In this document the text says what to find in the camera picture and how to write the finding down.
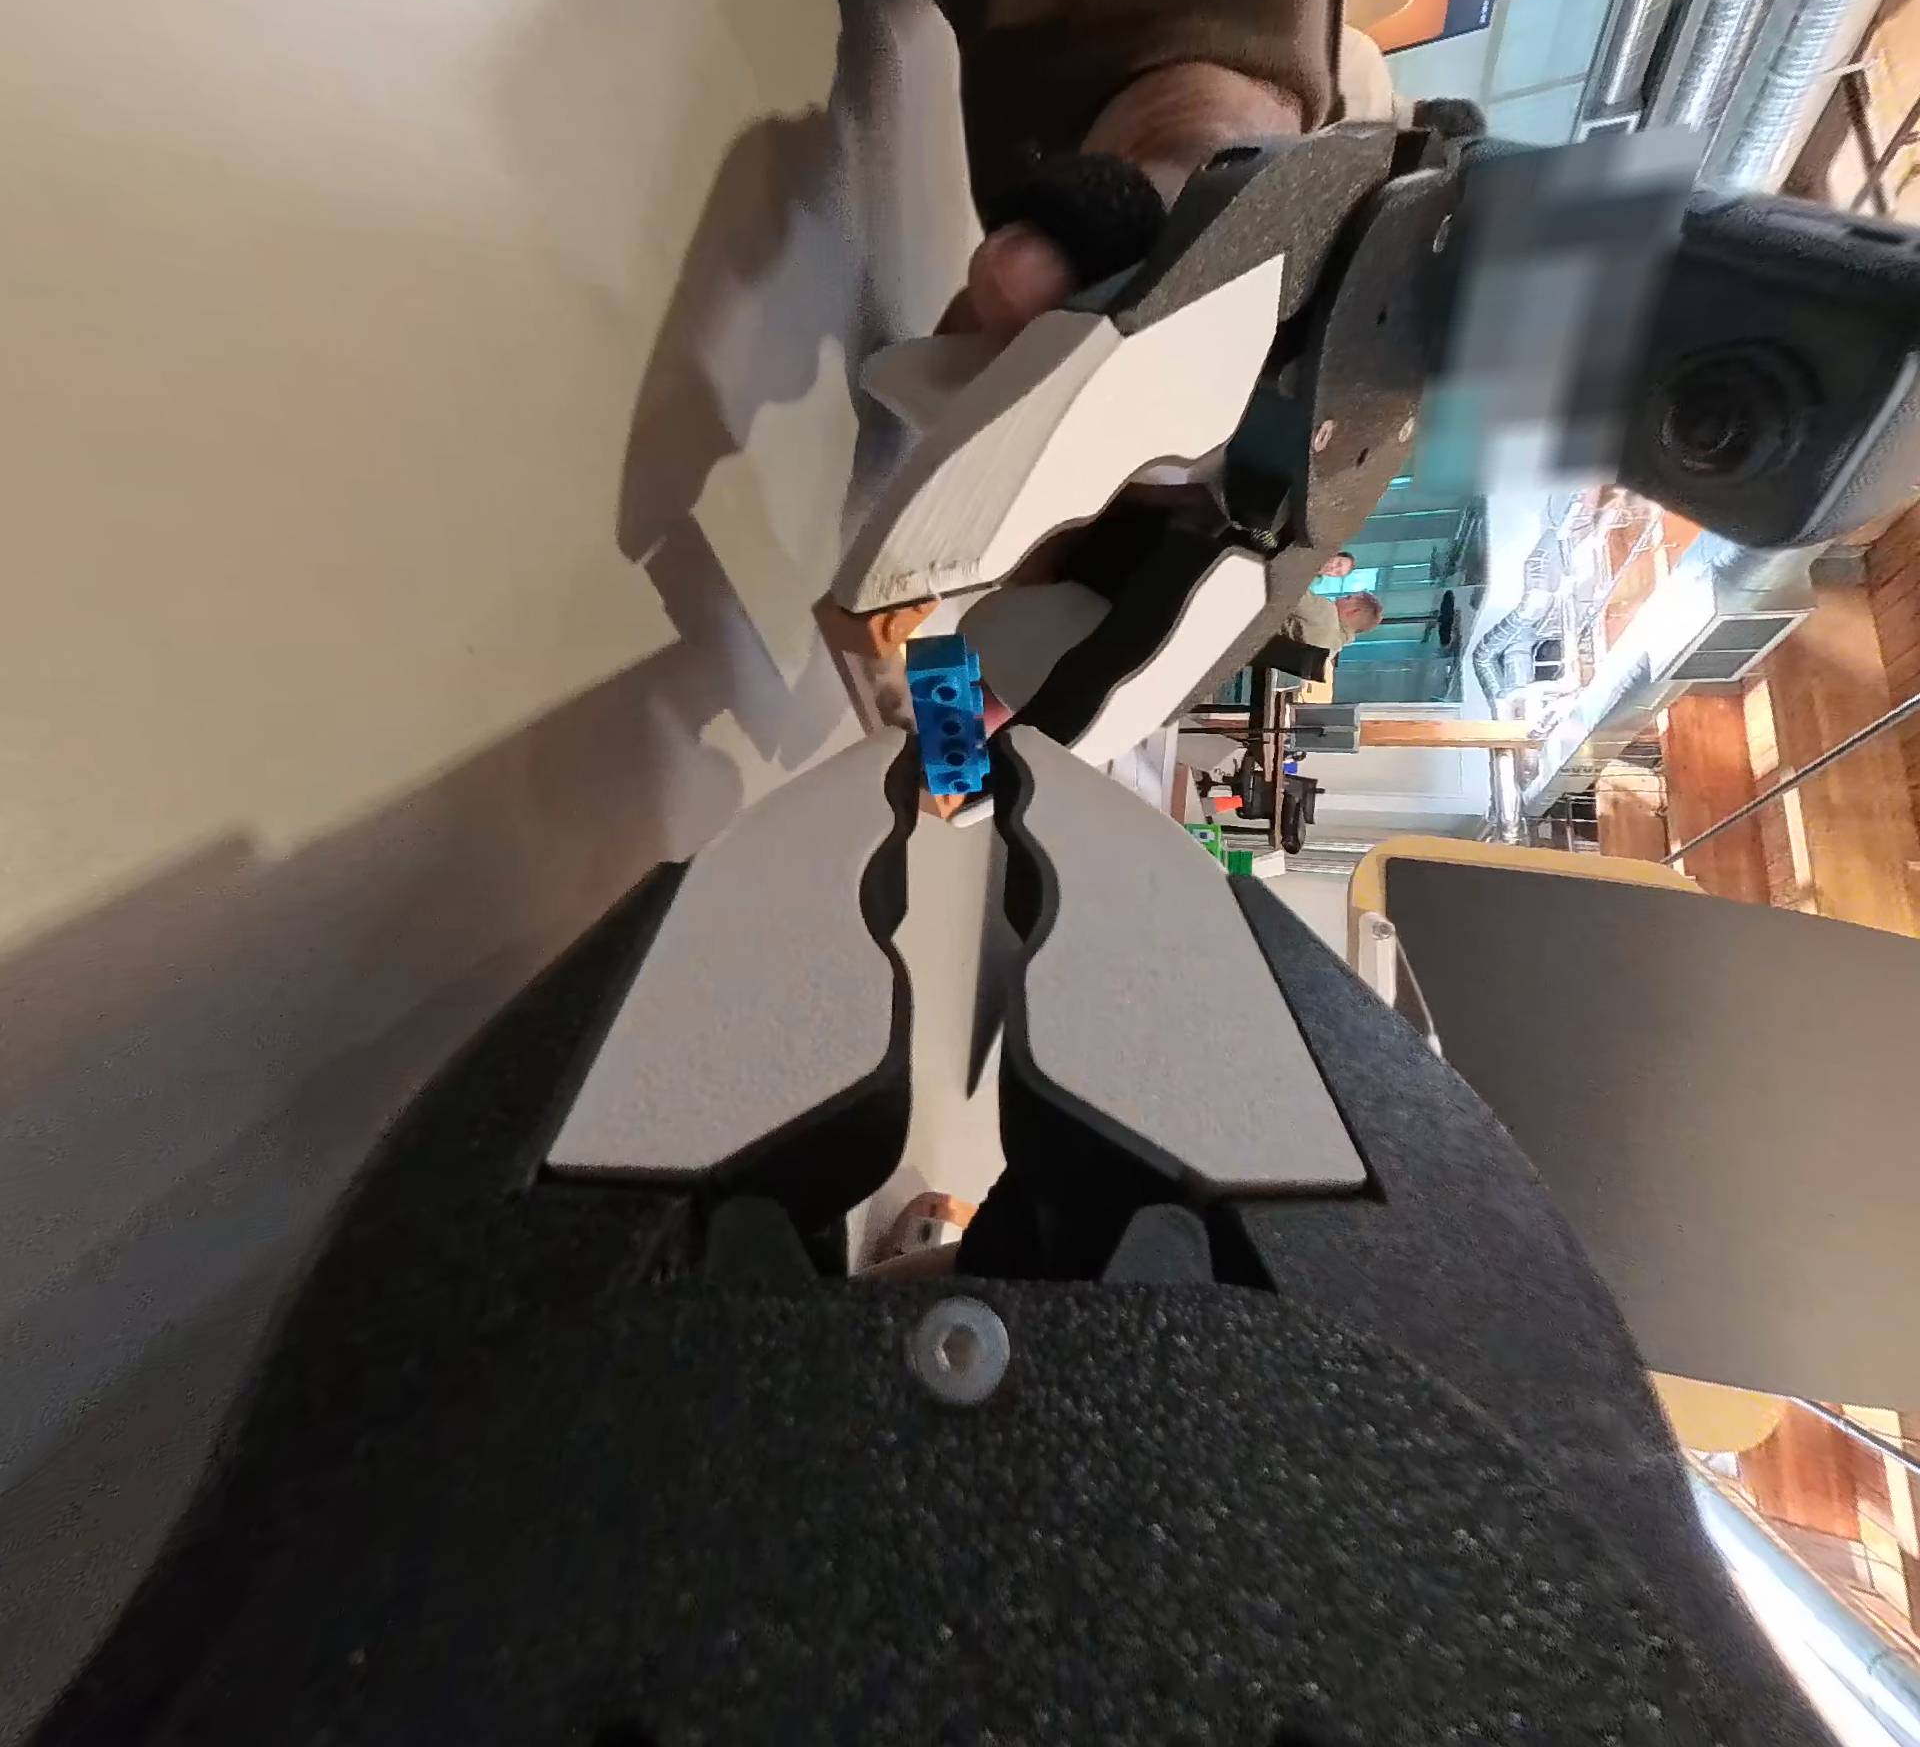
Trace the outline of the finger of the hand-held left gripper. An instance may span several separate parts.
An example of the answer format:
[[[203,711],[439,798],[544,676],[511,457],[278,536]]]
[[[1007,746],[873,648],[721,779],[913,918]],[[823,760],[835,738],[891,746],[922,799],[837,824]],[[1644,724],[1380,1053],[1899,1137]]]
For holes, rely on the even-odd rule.
[[[1008,728],[1104,767],[1174,723],[1267,614],[1260,553],[1168,531],[1138,559],[996,588],[960,630]]]
[[[830,590],[871,614],[1002,584],[1096,518],[1138,471],[1222,450],[1280,322],[1286,257],[1136,322],[1053,311],[1004,346],[930,337],[882,349],[862,391],[913,448]]]

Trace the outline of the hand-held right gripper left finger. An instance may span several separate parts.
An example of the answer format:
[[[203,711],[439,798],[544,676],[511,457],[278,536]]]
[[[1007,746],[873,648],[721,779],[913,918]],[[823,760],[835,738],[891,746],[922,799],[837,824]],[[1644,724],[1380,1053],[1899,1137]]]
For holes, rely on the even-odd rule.
[[[676,880],[547,1167],[883,1183],[910,1120],[898,932],[916,751],[876,733],[739,814]]]

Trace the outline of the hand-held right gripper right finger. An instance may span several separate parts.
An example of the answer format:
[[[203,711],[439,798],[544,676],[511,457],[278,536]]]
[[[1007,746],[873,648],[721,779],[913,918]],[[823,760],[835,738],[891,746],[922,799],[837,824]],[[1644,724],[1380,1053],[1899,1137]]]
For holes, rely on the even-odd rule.
[[[996,741],[1021,944],[1000,1135],[1033,1183],[1346,1196],[1364,1161],[1229,873],[1040,732]]]

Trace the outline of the long blue brick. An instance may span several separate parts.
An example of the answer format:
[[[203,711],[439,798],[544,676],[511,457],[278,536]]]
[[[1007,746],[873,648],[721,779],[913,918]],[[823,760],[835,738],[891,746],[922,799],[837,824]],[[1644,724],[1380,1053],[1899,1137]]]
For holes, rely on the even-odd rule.
[[[972,799],[991,776],[978,656],[960,635],[905,647],[908,701],[925,784],[939,799]]]

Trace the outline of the grey desk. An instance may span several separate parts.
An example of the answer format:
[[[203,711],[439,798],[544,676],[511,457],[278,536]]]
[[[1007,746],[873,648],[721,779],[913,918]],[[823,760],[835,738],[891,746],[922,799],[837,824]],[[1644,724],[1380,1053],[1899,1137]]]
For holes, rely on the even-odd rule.
[[[853,732],[929,0],[5,0],[5,1744],[396,1113]]]

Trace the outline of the wood-edged black table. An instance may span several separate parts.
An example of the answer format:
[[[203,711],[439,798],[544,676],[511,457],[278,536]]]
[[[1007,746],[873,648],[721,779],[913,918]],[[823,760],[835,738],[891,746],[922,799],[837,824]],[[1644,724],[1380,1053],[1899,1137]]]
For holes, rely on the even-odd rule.
[[[1348,954],[1492,1109],[1646,1368],[1918,1403],[1918,944],[1649,861],[1402,837]]]

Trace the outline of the metal air vent box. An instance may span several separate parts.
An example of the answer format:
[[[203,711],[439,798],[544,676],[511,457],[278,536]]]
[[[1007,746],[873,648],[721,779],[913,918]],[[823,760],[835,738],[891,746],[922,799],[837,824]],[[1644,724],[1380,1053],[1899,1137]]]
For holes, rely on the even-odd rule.
[[[1727,687],[1750,676],[1809,619],[1812,608],[1713,614],[1665,668],[1674,687]]]

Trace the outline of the large spiral air duct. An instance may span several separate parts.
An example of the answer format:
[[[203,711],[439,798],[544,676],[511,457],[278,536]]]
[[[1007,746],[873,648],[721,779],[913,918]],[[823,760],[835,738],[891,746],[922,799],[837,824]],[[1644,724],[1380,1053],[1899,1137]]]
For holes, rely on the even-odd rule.
[[[1662,679],[1713,614],[1813,613],[1863,571],[1860,547],[1836,544],[1760,551],[1701,534],[1673,553],[1665,525],[1635,502],[1554,508],[1487,590],[1464,672],[1475,701],[1531,741],[1517,760],[1490,761],[1494,839],[1531,843],[1558,802],[1595,790],[1685,695],[1731,687]]]

